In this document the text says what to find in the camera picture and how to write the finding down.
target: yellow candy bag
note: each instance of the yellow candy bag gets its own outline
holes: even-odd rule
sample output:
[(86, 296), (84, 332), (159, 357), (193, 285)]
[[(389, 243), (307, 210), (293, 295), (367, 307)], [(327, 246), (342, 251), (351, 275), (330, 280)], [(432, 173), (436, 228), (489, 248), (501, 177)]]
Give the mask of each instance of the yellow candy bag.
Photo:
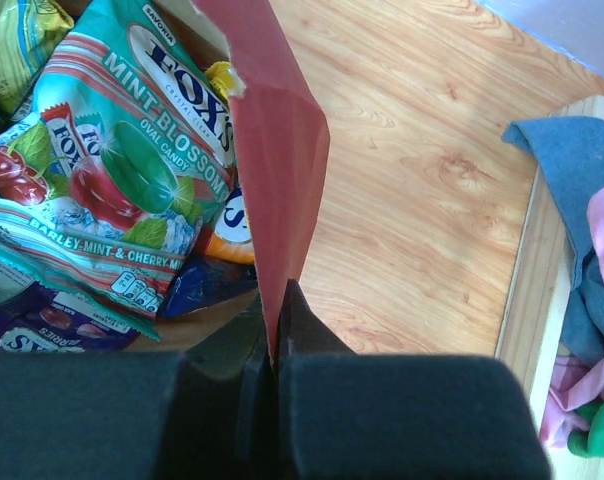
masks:
[(0, 0), (0, 109), (20, 105), (73, 19), (53, 0)]
[(215, 93), (222, 100), (229, 103), (229, 93), (237, 89), (237, 81), (232, 73), (232, 67), (229, 62), (215, 62), (206, 72), (206, 78), (211, 82)]

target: fabric pile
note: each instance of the fabric pile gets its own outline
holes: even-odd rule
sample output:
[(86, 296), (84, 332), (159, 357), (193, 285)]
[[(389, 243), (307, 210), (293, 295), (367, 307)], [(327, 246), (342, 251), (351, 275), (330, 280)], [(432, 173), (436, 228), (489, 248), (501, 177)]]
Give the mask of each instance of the fabric pile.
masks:
[(503, 140), (536, 157), (574, 253), (571, 293), (540, 429), (549, 449), (604, 457), (604, 120), (514, 122)]

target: blue cloth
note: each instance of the blue cloth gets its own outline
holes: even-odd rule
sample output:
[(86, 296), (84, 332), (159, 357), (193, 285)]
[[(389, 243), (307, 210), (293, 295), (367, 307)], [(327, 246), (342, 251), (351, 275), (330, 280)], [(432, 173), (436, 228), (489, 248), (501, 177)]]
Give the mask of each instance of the blue cloth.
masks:
[(604, 357), (604, 285), (586, 211), (604, 188), (604, 120), (550, 117), (513, 122), (503, 140), (538, 160), (574, 252), (562, 343), (587, 365)]

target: green oval candy illustration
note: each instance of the green oval candy illustration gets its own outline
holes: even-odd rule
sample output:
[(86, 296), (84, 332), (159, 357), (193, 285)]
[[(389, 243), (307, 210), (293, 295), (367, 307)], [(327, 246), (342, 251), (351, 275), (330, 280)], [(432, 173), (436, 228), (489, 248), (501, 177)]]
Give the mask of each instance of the green oval candy illustration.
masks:
[(129, 201), (161, 214), (175, 200), (178, 181), (155, 145), (128, 122), (118, 122), (109, 148), (100, 157), (111, 179)]

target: mint leaf illustration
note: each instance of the mint leaf illustration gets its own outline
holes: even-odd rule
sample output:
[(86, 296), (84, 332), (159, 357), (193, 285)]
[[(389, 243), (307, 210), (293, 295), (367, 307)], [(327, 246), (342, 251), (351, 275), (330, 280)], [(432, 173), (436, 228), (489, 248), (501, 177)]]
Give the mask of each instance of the mint leaf illustration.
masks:
[(69, 179), (66, 176), (57, 173), (46, 173), (43, 177), (46, 183), (49, 184), (49, 196), (47, 200), (69, 196)]
[(53, 160), (51, 137), (46, 126), (41, 122), (36, 123), (11, 142), (9, 150), (20, 153), (26, 164), (38, 172), (43, 172)]
[(189, 213), (193, 209), (195, 201), (195, 187), (193, 186), (193, 179), (191, 177), (179, 177), (178, 178), (178, 190), (175, 194), (175, 200), (171, 204), (171, 210), (178, 215), (182, 215), (191, 223)]
[(136, 223), (122, 236), (120, 241), (160, 250), (166, 237), (166, 231), (166, 220), (147, 218)]
[(184, 218), (186, 218), (186, 222), (189, 225), (195, 225), (198, 221), (198, 218), (202, 216), (202, 213), (204, 213), (204, 207), (202, 204), (193, 203), (191, 204), (191, 210), (189, 210), (189, 213)]

